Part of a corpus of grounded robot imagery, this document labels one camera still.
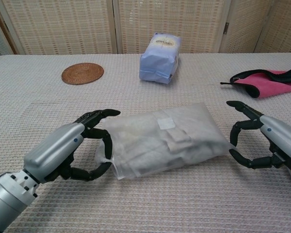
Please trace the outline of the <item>white woven tablecloth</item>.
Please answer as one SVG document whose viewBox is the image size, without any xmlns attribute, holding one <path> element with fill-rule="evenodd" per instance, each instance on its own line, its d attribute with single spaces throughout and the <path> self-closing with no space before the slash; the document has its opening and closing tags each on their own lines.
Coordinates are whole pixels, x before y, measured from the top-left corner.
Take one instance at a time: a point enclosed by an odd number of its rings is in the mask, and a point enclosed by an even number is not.
<svg viewBox="0 0 291 233">
<path fill-rule="evenodd" d="M 19 171 L 23 157 L 56 128 L 86 112 L 122 115 L 203 102 L 229 137 L 246 116 L 240 100 L 291 125 L 291 93 L 253 99 L 221 82 L 251 69 L 291 69 L 291 53 L 181 54 L 168 84 L 139 79 L 138 54 L 0 56 L 0 174 Z M 71 85 L 62 72 L 78 63 L 104 68 L 97 81 Z M 286 168 L 247 169 L 230 155 L 146 176 L 92 182 L 57 179 L 6 233 L 291 233 L 291 177 Z"/>
</svg>

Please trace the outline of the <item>round woven rattan coaster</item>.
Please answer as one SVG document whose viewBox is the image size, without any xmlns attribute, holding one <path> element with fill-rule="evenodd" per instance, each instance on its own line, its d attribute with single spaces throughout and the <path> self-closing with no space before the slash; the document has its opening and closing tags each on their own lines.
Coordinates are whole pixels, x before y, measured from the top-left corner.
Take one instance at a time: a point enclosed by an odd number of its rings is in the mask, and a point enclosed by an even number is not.
<svg viewBox="0 0 291 233">
<path fill-rule="evenodd" d="M 97 81 L 104 68 L 95 63 L 78 63 L 67 67 L 61 74 L 62 81 L 71 85 L 82 85 Z"/>
</svg>

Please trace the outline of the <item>light blue tissue pack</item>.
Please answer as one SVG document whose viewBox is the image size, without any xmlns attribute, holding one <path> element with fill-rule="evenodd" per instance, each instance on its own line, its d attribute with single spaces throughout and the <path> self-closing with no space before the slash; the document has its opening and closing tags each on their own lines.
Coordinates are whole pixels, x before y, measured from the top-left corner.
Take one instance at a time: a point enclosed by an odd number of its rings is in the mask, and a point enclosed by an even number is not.
<svg viewBox="0 0 291 233">
<path fill-rule="evenodd" d="M 177 67 L 181 38 L 166 33 L 154 33 L 140 57 L 139 78 L 143 81 L 168 84 Z"/>
</svg>

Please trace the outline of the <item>pink black fabric pouch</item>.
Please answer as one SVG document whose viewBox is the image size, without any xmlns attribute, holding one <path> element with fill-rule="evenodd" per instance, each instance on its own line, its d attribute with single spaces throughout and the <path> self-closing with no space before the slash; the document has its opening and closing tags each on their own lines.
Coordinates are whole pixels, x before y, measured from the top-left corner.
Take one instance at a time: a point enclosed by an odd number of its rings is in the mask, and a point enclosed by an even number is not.
<svg viewBox="0 0 291 233">
<path fill-rule="evenodd" d="M 290 70 L 254 69 L 240 72 L 221 82 L 224 85 L 243 87 L 252 98 L 264 99 L 291 92 Z"/>
</svg>

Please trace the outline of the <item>woven folding screen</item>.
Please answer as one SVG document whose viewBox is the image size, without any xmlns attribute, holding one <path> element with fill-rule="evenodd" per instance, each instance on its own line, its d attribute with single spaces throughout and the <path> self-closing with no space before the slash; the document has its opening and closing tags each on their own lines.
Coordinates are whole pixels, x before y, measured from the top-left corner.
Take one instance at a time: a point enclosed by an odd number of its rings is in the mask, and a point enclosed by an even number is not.
<svg viewBox="0 0 291 233">
<path fill-rule="evenodd" d="M 182 53 L 291 52 L 291 0 L 0 0 L 0 53 L 142 53 L 154 33 Z"/>
</svg>

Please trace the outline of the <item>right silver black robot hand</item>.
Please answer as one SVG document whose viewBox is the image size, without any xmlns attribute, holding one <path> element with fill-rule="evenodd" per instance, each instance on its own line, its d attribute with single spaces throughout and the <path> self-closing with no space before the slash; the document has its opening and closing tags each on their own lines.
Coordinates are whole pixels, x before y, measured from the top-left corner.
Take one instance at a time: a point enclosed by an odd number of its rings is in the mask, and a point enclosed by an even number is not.
<svg viewBox="0 0 291 233">
<path fill-rule="evenodd" d="M 270 142 L 269 150 L 272 153 L 272 156 L 250 160 L 243 157 L 236 149 L 230 149 L 231 156 L 240 165 L 251 169 L 286 166 L 291 170 L 291 126 L 277 118 L 264 115 L 241 101 L 229 100 L 226 103 L 249 118 L 245 121 L 237 121 L 233 125 L 230 143 L 237 146 L 241 130 L 259 129 Z"/>
</svg>

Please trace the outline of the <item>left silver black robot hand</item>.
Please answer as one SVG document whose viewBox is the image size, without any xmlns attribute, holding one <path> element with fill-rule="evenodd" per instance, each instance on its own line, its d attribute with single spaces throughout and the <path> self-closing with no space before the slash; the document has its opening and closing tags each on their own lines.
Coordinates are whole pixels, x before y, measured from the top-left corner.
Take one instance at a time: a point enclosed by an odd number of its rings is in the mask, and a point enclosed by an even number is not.
<svg viewBox="0 0 291 233">
<path fill-rule="evenodd" d="M 111 159 L 113 142 L 107 130 L 95 126 L 106 117 L 114 117 L 120 111 L 114 109 L 95 110 L 85 113 L 76 121 L 65 124 L 39 143 L 24 157 L 23 171 L 38 183 L 63 179 L 93 181 L 101 177 L 111 166 L 110 161 L 102 162 L 96 169 L 87 171 L 72 167 L 74 152 L 85 138 L 101 139 L 107 160 Z"/>
</svg>

